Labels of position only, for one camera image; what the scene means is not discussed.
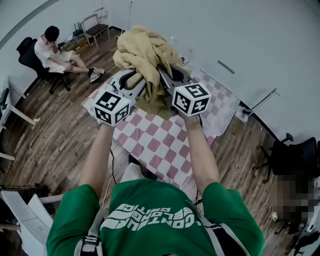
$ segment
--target shorts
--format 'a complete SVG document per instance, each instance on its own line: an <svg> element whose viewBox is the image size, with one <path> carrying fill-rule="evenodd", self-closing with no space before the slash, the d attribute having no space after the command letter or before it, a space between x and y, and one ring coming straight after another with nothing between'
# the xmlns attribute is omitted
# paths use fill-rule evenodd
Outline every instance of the shorts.
<svg viewBox="0 0 320 256"><path fill-rule="evenodd" d="M71 55L74 53L73 50L70 51L62 51L55 54L58 59L64 62L70 62ZM66 68L63 65L55 63L52 60L47 60L46 67L49 68L49 72L51 73L64 73Z"/></svg>

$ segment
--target person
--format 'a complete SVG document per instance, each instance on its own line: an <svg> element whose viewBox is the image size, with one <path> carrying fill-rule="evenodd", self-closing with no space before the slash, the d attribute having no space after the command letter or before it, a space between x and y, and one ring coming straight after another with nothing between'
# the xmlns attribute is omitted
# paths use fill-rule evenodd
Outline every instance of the person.
<svg viewBox="0 0 320 256"><path fill-rule="evenodd" d="M262 253L263 234L240 194L219 183L218 167L198 117L183 118L192 173L202 195L204 219L210 222L209 226L203 224L197 208L177 187L147 178L126 178L127 181L117 184L112 192L109 216L98 223L103 255L257 256ZM101 125L84 164L79 187L62 198L46 243L48 256L78 255L75 249L79 241L92 239L88 232L100 211L99 198L108 169L113 133L114 127ZM124 176L137 169L140 169L138 165L130 163ZM217 231L222 231L221 226L228 234L233 232L236 236L231 243L230 236L221 233L224 238L219 239L219 244L224 254L216 240L212 240ZM242 245L240 253L233 251L237 247L236 240L237 245Z"/></svg>
<svg viewBox="0 0 320 256"><path fill-rule="evenodd" d="M59 33L57 27L50 26L34 45L34 53L44 68L49 68L49 72L52 73L87 73L91 83L106 73L103 68L88 68L73 50L60 52L56 44Z"/></svg>

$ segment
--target black strap buckle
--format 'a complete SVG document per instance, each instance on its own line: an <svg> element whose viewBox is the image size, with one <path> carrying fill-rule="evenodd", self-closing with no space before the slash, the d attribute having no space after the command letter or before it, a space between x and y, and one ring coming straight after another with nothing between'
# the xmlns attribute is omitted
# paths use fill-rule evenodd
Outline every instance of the black strap buckle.
<svg viewBox="0 0 320 256"><path fill-rule="evenodd" d="M83 244L86 245L93 245L93 246L98 246L100 243L99 237L96 237L94 235L87 235L82 239Z"/></svg>
<svg viewBox="0 0 320 256"><path fill-rule="evenodd" d="M213 224L211 226L208 226L208 228L212 230L216 230L216 229L222 229L222 226L220 224Z"/></svg>

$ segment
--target green t-shirt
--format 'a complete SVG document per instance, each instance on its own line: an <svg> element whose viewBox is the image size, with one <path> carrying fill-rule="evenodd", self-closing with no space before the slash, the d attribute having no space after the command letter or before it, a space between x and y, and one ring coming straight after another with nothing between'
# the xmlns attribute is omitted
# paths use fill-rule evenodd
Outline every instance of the green t-shirt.
<svg viewBox="0 0 320 256"><path fill-rule="evenodd" d="M216 255L205 228L180 189L164 182L139 179L117 184L109 216L99 238L108 256ZM202 197L204 216L227 224L251 256L260 255L264 237L236 190L211 183ZM99 198L89 185L62 199L48 236L48 256L73 256L99 210Z"/></svg>

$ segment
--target black chair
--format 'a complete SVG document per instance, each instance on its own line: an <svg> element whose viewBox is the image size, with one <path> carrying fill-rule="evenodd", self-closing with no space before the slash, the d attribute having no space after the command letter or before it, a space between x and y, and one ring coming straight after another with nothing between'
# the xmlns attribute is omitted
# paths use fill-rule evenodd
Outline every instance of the black chair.
<svg viewBox="0 0 320 256"><path fill-rule="evenodd" d="M320 141L318 141L317 147L318 147L318 165L320 165Z"/></svg>
<svg viewBox="0 0 320 256"><path fill-rule="evenodd" d="M35 43L37 42L37 39L32 39L31 37L25 38L20 45L17 47L17 51L20 54L19 62L22 65L25 65L31 69L33 69L36 74L37 78L41 80L46 80L48 82L52 82L52 86L50 89L50 93L54 93L54 88L56 84L61 81L66 90L69 92L70 87L66 84L64 80L64 76L70 74L69 72L65 73L52 73L49 72L49 68L44 68L42 66L41 61L38 59L38 57L35 54Z"/></svg>
<svg viewBox="0 0 320 256"><path fill-rule="evenodd" d="M268 166L268 174L266 180L263 183L267 183L270 178L271 170L274 175L293 175L301 174L308 175L312 178L320 176L320 170L318 169L318 161L320 163L320 156L317 150L317 142L314 137L306 140L303 143L297 145L284 144L286 141L292 141L294 138L291 134L286 134L286 139L282 141L276 140L273 143L271 155L262 147L258 146L257 149L261 149L267 158L267 162L253 167L252 171Z"/></svg>

